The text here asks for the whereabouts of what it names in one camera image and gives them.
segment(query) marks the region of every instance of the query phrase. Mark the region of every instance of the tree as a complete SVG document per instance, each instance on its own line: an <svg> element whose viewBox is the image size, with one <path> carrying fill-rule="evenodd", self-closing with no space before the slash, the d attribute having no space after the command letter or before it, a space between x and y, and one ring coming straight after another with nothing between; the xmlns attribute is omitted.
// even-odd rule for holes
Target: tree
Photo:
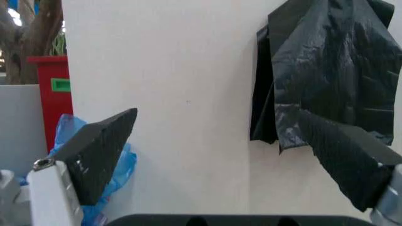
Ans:
<svg viewBox="0 0 402 226"><path fill-rule="evenodd" d="M8 13L8 0L0 0L0 49L9 84L38 83L36 66L26 58L47 55L62 25L61 0L40 0L36 15L33 6L34 0L18 0L22 26L17 26Z"/></svg>

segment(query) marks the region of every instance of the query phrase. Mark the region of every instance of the white wall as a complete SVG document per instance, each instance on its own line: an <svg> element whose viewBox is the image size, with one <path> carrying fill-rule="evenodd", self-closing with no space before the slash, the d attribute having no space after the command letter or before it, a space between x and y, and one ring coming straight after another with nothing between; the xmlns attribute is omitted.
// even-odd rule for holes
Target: white wall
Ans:
<svg viewBox="0 0 402 226"><path fill-rule="evenodd" d="M135 176L113 196L107 216L367 217L309 148L279 156L277 144L248 139L255 33L283 2L63 1L75 114L97 121L139 108L129 139L138 154ZM390 28L400 43L401 7Z"/></svg>

